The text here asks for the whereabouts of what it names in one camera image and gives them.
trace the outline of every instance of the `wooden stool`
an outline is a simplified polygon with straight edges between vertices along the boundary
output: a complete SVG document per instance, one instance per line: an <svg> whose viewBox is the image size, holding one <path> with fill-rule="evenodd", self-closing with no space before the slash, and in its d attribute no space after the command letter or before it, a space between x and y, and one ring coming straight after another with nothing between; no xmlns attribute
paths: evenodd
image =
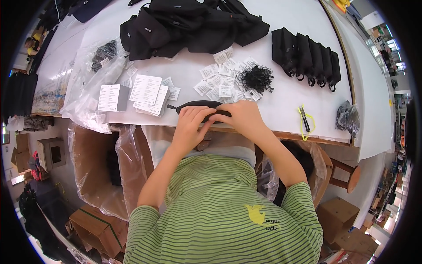
<svg viewBox="0 0 422 264"><path fill-rule="evenodd" d="M344 164L343 162L340 162L338 160L335 160L333 158L331 158L331 162L333 163L333 172L331 173L330 184L338 186L338 187L345 188L347 190L347 193L353 192L354 188L357 185L357 182L359 181L360 167L356 166L356 167L353 168L353 167L351 167L347 164ZM333 178L334 171L335 171L336 167L339 167L342 170L345 170L348 173L350 173L348 182L344 182L342 180L338 180L338 179Z"/></svg>

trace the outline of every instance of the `hand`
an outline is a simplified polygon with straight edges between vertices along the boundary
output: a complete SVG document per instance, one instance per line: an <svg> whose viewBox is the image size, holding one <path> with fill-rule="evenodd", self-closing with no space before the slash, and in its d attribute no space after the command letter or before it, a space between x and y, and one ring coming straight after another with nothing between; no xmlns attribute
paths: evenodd
<svg viewBox="0 0 422 264"><path fill-rule="evenodd" d="M219 105L217 110L228 111L232 117L215 114L210 116L209 120L229 124L255 144L265 137L266 133L271 132L262 120L258 105L255 102L240 100L237 103L225 103Z"/></svg>
<svg viewBox="0 0 422 264"><path fill-rule="evenodd" d="M207 106L186 106L180 110L179 121L170 146L180 158L204 139L205 133L214 121L207 121L198 132L199 125L207 115L215 112L216 109Z"/></svg>

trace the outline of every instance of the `yellow logo print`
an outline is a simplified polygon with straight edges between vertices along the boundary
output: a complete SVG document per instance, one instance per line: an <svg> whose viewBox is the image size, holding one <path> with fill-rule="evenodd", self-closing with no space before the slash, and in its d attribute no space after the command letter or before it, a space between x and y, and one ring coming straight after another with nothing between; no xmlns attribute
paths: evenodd
<svg viewBox="0 0 422 264"><path fill-rule="evenodd" d="M265 212L261 213L260 210L265 208L265 205L247 205L245 204L245 207L248 208L248 213L249 213L249 218L251 219L252 222L254 222L255 224L258 224L260 226L278 226L280 227L280 225L278 223L268 223L270 222L265 221Z"/></svg>

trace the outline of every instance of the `person in yellow shirt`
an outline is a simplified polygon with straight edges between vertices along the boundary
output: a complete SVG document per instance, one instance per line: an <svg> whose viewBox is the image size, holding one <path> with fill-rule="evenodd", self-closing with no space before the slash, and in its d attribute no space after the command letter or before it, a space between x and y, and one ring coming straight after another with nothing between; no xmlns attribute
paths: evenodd
<svg viewBox="0 0 422 264"><path fill-rule="evenodd" d="M38 53L38 50L40 50L41 42L43 41L45 35L44 34L36 33L32 38L27 38L25 40L25 48L27 48L28 55L34 56Z"/></svg>

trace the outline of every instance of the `green striped shirt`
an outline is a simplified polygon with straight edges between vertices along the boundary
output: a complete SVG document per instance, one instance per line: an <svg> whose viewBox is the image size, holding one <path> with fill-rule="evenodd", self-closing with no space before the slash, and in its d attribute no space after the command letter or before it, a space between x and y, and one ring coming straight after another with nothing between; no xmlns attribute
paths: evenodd
<svg viewBox="0 0 422 264"><path fill-rule="evenodd" d="M163 215L150 206L130 215L124 264L316 263L322 228L309 186L291 186L278 207L256 184L244 160L183 159L168 186Z"/></svg>

